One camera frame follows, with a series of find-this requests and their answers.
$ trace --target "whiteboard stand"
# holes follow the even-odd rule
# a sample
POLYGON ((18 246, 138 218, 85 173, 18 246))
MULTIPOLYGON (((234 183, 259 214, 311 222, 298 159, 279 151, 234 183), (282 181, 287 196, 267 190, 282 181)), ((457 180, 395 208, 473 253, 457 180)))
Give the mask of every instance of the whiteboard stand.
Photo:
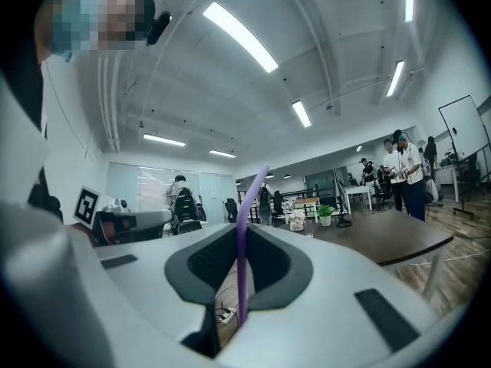
MULTIPOLYGON (((463 174, 460 172, 460 165, 462 161, 480 150, 484 153, 484 163, 486 164, 486 175, 479 179, 479 181, 486 178, 486 187, 489 188, 489 169, 486 159, 485 148, 489 146, 491 149, 491 143, 489 142, 489 135, 484 126, 483 119, 479 115, 479 111, 470 95, 462 97, 459 100, 448 103, 438 108, 443 122, 447 127, 452 140, 453 151, 455 152, 457 170, 459 176, 463 174)), ((465 210, 465 191, 460 192, 462 197, 462 208, 453 208, 453 214, 460 213, 467 215, 470 219, 474 219, 474 213, 465 210)))

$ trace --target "desk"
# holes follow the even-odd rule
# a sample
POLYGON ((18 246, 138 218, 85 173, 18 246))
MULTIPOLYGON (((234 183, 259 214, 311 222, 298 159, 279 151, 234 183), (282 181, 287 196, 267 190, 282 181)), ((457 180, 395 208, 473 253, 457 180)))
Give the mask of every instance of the desk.
POLYGON ((350 198, 349 195, 354 195, 358 193, 366 193, 368 196, 368 205, 371 210, 371 196, 369 186, 358 186, 358 187, 348 187, 344 189, 346 192, 346 202, 348 203, 348 214, 351 214, 350 198))
POLYGON ((303 199, 298 199, 293 206, 296 207, 297 205, 313 205, 314 206, 314 217, 315 217, 315 223, 318 223, 318 216, 317 216, 317 207, 320 206, 319 202, 319 197, 314 196, 313 198, 303 198, 303 199))
POLYGON ((351 248, 387 270, 422 258, 432 261, 423 291, 423 296, 430 300, 443 269, 445 248, 453 236, 396 210, 361 215, 352 221, 349 228, 313 225, 314 238, 351 248))
POLYGON ((448 165, 435 169, 435 184, 453 184, 455 203, 459 202, 459 186, 455 165, 448 165))

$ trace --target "ceiling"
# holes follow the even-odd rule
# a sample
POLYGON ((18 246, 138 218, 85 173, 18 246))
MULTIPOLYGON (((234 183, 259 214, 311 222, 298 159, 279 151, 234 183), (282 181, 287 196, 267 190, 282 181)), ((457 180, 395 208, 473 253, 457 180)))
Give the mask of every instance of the ceiling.
MULTIPOLYGON (((99 67, 100 83, 108 76, 103 91, 114 98, 110 113, 117 126, 109 136, 117 146, 113 140, 111 151, 181 152, 211 162, 217 157, 210 150, 234 152, 236 159, 220 162, 238 168, 285 149, 295 150, 291 163, 300 162, 312 143, 335 140, 367 118, 399 113, 407 106, 406 82, 424 67, 435 6, 416 0, 414 20, 404 23, 404 0, 156 2, 157 11, 173 16, 159 42, 109 60, 107 72, 99 67), (203 16, 212 2, 258 38, 277 69, 267 74, 203 16), (404 77, 387 98, 399 60, 406 62, 404 77), (307 110, 309 128, 292 109, 296 100, 307 110), (186 148, 149 143, 144 133, 186 142, 186 148)), ((339 143, 337 150, 343 146, 350 144, 339 143)))

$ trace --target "whiteboard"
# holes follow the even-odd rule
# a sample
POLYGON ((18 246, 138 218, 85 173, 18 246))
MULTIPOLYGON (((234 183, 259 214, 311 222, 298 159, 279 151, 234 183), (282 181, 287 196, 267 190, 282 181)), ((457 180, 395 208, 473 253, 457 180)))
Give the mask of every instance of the whiteboard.
POLYGON ((488 144, 486 130, 470 96, 439 108, 459 160, 477 153, 488 144))

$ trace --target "wooden floor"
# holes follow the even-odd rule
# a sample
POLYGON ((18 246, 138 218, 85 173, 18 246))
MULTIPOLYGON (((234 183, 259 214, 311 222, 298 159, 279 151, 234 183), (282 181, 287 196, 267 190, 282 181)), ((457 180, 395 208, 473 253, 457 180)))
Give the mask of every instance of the wooden floor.
MULTIPOLYGON (((442 206, 427 206, 427 222, 450 232, 454 240, 447 246, 447 257, 440 276, 438 288, 431 299, 431 305, 444 315, 461 304, 471 301, 479 282, 491 259, 491 192, 483 195, 473 193, 465 201, 465 210, 474 213, 474 220, 453 214, 453 207, 461 208, 455 203, 453 188, 443 187, 442 206)), ((351 206, 354 219, 369 216, 372 212, 366 206, 356 202, 351 206)), ((422 293, 430 272, 431 263, 415 261, 407 267, 393 271, 395 277, 408 284, 415 291, 422 293)), ((236 266, 232 267, 222 288, 230 288, 216 298, 216 307, 223 302, 224 307, 237 304, 236 266)), ((217 324, 219 339, 225 346, 237 328, 234 317, 227 325, 217 324)))

